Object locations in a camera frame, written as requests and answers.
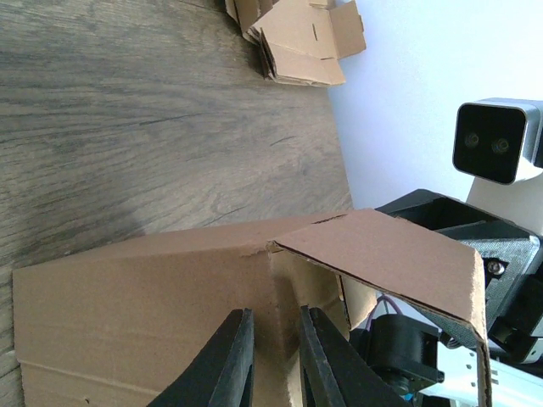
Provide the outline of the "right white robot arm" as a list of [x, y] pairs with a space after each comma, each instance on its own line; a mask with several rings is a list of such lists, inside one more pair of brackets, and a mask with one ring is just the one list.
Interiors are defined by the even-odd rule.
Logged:
[[[486, 326], [496, 406], [542, 403], [542, 236], [472, 205], [416, 190], [381, 207], [475, 248], [484, 263]], [[372, 312], [351, 344], [414, 406], [476, 403], [475, 342], [466, 328], [423, 311]]]

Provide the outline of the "small cardboard box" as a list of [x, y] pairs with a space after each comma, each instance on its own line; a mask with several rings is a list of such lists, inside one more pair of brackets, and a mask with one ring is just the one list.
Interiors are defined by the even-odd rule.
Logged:
[[299, 310], [347, 333], [387, 293], [466, 328], [491, 405], [479, 253], [373, 209], [166, 232], [17, 270], [14, 348], [29, 406], [143, 406], [233, 309], [255, 318], [258, 406], [301, 403]]

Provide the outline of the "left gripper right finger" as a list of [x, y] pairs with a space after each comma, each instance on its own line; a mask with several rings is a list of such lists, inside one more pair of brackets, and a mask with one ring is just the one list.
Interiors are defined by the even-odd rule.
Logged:
[[300, 308], [299, 359], [304, 406], [408, 405], [317, 307]]

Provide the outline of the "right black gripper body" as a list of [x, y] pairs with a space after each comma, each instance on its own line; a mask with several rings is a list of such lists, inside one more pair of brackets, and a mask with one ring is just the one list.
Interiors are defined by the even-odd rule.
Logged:
[[489, 339], [516, 364], [542, 357], [542, 238], [466, 203], [418, 189], [379, 211], [474, 248], [484, 262]]

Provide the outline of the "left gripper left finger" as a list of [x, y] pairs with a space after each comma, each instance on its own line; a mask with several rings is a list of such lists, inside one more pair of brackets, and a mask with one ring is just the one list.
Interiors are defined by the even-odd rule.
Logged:
[[250, 309], [234, 309], [188, 368], [151, 406], [251, 406], [255, 323]]

